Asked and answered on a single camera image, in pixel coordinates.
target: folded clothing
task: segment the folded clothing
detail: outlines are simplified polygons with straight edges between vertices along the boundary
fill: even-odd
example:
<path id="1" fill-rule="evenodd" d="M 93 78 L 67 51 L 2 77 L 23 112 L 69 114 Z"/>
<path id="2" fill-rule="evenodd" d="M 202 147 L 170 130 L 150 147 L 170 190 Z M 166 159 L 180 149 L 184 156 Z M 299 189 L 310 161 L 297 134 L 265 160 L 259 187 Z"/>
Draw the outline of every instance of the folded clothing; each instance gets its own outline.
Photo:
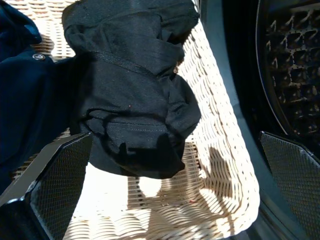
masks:
<path id="1" fill-rule="evenodd" d="M 32 20 L 0 0 L 0 194 L 11 171 L 69 126 L 70 62 L 36 53 L 30 45 L 41 40 Z"/>
<path id="2" fill-rule="evenodd" d="M 75 51 L 71 134 L 93 132 L 90 162 L 125 176 L 171 178 L 201 114 L 174 74 L 180 36 L 198 22 L 191 0 L 82 0 L 62 14 Z"/>

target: snap button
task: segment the snap button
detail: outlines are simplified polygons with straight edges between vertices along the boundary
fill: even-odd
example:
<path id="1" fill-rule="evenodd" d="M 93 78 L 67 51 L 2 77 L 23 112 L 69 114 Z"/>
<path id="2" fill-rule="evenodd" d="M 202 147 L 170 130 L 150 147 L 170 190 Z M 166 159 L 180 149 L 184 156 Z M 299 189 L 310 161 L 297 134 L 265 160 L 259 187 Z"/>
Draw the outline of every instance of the snap button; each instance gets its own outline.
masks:
<path id="1" fill-rule="evenodd" d="M 32 57 L 33 57 L 33 59 L 38 60 L 38 61 L 43 61 L 46 59 L 46 56 L 41 53 L 33 54 Z"/>

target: fabric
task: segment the fabric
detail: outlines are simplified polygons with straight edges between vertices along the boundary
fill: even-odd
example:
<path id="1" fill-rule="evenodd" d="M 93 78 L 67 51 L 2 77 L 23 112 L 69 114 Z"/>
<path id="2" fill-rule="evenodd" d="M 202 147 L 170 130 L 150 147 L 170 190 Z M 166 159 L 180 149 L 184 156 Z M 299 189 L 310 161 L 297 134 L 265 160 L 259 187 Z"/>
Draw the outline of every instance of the fabric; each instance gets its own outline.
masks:
<path id="1" fill-rule="evenodd" d="M 171 178 L 201 114 L 174 68 L 198 22 L 191 0 L 83 0 L 62 15 L 76 53 L 71 134 L 94 135 L 90 162 L 113 174 Z"/>
<path id="2" fill-rule="evenodd" d="M 9 172 L 69 126 L 69 60 L 35 58 L 30 45 L 41 40 L 28 17 L 0 0 L 0 194 Z"/>

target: black garment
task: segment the black garment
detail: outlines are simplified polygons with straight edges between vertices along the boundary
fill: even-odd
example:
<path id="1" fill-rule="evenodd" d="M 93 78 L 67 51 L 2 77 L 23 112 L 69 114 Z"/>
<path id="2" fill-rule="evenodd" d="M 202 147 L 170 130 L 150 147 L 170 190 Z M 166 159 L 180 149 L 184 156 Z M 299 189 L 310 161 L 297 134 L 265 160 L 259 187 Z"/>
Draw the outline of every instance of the black garment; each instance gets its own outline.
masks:
<path id="1" fill-rule="evenodd" d="M 41 41 L 35 23 L 0 0 L 0 195 L 10 172 L 69 126 L 72 59 L 36 53 L 30 45 Z"/>
<path id="2" fill-rule="evenodd" d="M 184 57 L 178 37 L 198 17 L 191 0 L 84 0 L 64 10 L 79 85 L 70 130 L 93 132 L 95 167 L 158 179 L 184 169 L 185 138 L 201 115 L 173 71 Z"/>

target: wicker basket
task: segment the wicker basket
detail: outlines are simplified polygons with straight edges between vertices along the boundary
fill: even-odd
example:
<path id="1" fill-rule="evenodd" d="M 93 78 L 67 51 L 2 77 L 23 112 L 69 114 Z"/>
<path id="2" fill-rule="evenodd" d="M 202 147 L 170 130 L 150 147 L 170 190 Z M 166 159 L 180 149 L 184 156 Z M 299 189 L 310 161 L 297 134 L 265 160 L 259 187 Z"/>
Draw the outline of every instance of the wicker basket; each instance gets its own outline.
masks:
<path id="1" fill-rule="evenodd" d="M 7 2 L 37 24 L 40 53 L 54 60 L 74 55 L 61 24 L 62 11 L 74 0 Z M 178 73 L 192 87 L 202 113 L 186 141 L 185 170 L 157 180 L 89 165 L 65 240 L 221 239 L 246 230 L 257 218 L 259 185 L 201 22 L 184 50 Z"/>

